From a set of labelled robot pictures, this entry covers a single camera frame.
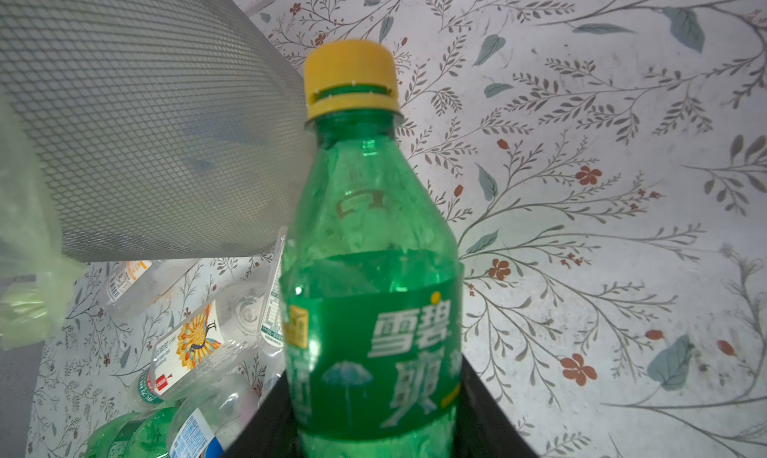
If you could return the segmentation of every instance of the knotted plastic bag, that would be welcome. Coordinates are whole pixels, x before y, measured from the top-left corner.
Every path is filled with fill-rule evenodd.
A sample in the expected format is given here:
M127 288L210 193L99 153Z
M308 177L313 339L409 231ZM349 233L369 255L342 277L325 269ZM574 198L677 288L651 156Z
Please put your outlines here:
M0 91L0 336L5 350L61 328L82 274L62 256L62 230L32 144Z

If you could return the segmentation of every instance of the gray floor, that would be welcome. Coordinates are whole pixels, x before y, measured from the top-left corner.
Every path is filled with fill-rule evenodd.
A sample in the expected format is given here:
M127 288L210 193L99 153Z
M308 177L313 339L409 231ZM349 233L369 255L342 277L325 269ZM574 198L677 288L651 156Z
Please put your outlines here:
M0 350L0 458L24 456L34 384L43 344Z

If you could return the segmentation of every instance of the umbrella graphic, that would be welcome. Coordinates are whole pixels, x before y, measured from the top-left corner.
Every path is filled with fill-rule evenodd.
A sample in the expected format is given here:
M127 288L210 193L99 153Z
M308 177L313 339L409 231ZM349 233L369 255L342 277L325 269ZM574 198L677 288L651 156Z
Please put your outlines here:
M322 381L328 385L346 389L346 417L351 426L351 402L349 387L361 387L373 381L373 376L365 367L352 361L339 361L322 374Z

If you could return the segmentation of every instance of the yellow bottle cap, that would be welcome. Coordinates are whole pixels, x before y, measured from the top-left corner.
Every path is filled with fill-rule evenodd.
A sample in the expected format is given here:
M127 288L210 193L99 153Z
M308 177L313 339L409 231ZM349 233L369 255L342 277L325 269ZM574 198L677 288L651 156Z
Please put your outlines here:
M385 93L351 92L322 97L343 86L374 85ZM397 70L386 47L367 40L340 40L317 48L304 63L308 118L337 110L382 108L399 112Z

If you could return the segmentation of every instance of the mesh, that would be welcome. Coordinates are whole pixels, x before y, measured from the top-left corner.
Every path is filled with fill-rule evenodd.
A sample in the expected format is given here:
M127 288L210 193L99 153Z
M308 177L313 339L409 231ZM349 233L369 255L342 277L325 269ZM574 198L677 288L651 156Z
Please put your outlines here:
M301 77L231 0L0 0L0 84L78 260L264 251L312 163Z

